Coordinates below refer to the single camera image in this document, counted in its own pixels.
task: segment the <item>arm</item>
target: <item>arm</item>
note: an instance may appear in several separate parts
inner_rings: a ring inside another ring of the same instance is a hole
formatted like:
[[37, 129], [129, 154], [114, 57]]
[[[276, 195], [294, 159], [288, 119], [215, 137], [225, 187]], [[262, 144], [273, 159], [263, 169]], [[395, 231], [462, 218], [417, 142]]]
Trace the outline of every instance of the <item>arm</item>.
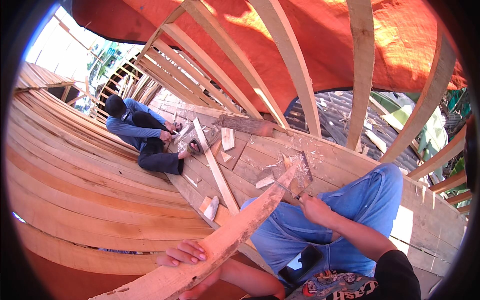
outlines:
[[156, 112], [154, 112], [153, 110], [149, 109], [147, 105], [143, 104], [143, 103], [140, 103], [138, 101], [135, 101], [132, 99], [132, 101], [134, 102], [134, 105], [135, 105], [135, 110], [139, 110], [139, 111], [144, 111], [144, 112], [148, 112], [149, 114], [152, 115], [152, 117], [154, 117], [157, 121], [159, 121], [161, 124], [165, 125], [165, 122], [167, 120], [165, 120], [162, 116], [160, 116], [159, 114], [157, 114]]
[[304, 194], [300, 207], [311, 222], [339, 233], [363, 255], [374, 261], [378, 261], [384, 253], [396, 250], [395, 245], [383, 234], [337, 214], [320, 199]]
[[[207, 259], [203, 248], [197, 242], [184, 240], [176, 249], [168, 248], [166, 254], [157, 258], [157, 264], [176, 267], [181, 262], [197, 264]], [[236, 285], [254, 297], [274, 295], [279, 300], [285, 298], [284, 287], [275, 277], [229, 258], [201, 283], [181, 293], [179, 299], [197, 299], [219, 279]]]
[[125, 122], [112, 120], [107, 121], [107, 129], [111, 133], [133, 137], [160, 137], [161, 129], [142, 128], [129, 125]]

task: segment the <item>black pants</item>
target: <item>black pants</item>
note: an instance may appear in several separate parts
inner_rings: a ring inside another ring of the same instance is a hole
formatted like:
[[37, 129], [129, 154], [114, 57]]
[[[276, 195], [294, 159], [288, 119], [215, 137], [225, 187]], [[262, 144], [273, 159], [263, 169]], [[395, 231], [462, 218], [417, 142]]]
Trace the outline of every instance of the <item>black pants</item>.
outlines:
[[[138, 127], [169, 131], [147, 112], [134, 112], [132, 121]], [[164, 145], [159, 137], [147, 138], [147, 143], [138, 156], [138, 165], [149, 171], [180, 175], [183, 172], [183, 159], [179, 159], [178, 153], [164, 153]]]

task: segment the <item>jeans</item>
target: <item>jeans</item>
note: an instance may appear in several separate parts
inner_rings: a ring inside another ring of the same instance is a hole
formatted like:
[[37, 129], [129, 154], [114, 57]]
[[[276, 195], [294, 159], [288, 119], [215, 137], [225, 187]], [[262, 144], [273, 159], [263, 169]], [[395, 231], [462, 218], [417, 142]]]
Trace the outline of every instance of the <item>jeans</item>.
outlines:
[[[338, 214], [369, 226], [388, 237], [402, 196], [402, 173], [392, 163], [381, 164], [365, 176], [335, 192], [318, 194]], [[242, 209], [256, 198], [242, 205]], [[300, 279], [337, 270], [373, 276], [375, 262], [358, 251], [345, 238], [331, 242], [332, 231], [310, 222], [299, 206], [280, 202], [278, 207], [251, 236], [265, 262], [278, 274], [303, 248], [313, 245], [323, 259]]]
[[[165, 125], [147, 112], [134, 112], [132, 121], [138, 127], [169, 131]], [[138, 156], [138, 165], [149, 171], [180, 175], [183, 172], [183, 159], [179, 159], [178, 153], [164, 153], [164, 145], [158, 137], [147, 138], [146, 145]]]

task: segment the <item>black sleeve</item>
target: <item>black sleeve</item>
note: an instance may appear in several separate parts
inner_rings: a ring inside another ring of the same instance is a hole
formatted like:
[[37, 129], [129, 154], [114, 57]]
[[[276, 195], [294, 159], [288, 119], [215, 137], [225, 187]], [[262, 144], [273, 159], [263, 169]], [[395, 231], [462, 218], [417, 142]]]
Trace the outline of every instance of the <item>black sleeve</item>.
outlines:
[[420, 283], [405, 254], [390, 250], [377, 261], [379, 292], [389, 299], [420, 299]]

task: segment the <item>hand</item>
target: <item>hand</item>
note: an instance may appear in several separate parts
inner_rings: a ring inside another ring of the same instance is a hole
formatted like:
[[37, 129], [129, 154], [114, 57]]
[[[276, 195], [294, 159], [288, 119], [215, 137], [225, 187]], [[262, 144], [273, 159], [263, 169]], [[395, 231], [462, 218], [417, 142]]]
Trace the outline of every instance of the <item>hand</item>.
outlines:
[[312, 223], [326, 228], [331, 228], [331, 225], [334, 224], [338, 216], [338, 214], [333, 212], [321, 199], [311, 197], [306, 193], [300, 198], [300, 208]]
[[[199, 261], [205, 261], [205, 250], [195, 241], [183, 240], [177, 245], [177, 248], [168, 248], [166, 254], [159, 256], [156, 263], [166, 266], [176, 267], [180, 262], [186, 264], [197, 264]], [[221, 275], [221, 267], [216, 269], [212, 274], [205, 278], [201, 283], [191, 290], [185, 291], [179, 295], [180, 300], [197, 299], [211, 285], [216, 283]]]
[[173, 126], [172, 123], [168, 122], [168, 121], [165, 121], [165, 127], [168, 129], [168, 131], [170, 132], [173, 132], [174, 130], [176, 131], [177, 129], [175, 128], [175, 126]]
[[168, 131], [162, 130], [162, 132], [160, 133], [160, 140], [164, 141], [165, 143], [171, 142], [172, 135]]

